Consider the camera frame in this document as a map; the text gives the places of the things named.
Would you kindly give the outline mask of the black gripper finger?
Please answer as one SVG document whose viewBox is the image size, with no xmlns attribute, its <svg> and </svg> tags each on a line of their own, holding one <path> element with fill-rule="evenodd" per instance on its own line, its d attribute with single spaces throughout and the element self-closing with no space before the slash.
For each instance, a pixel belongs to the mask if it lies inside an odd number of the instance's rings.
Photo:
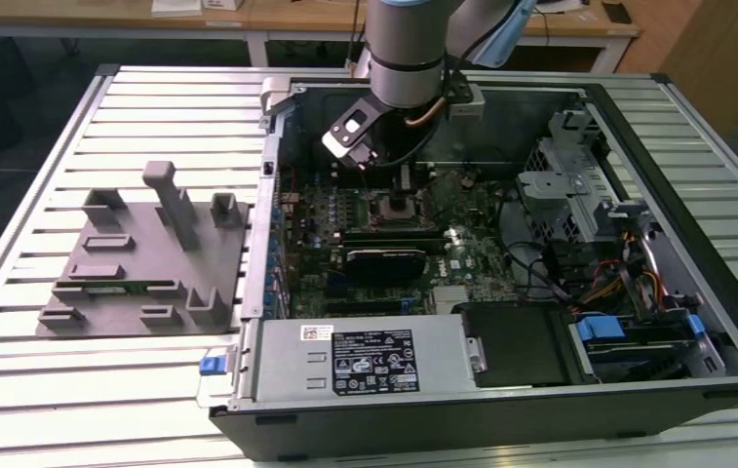
<svg viewBox="0 0 738 468">
<path fill-rule="evenodd" d="M 394 210 L 406 210 L 411 195 L 411 175 L 410 167 L 403 164 L 397 167 L 394 184 L 391 189 L 391 208 Z"/>
</svg>

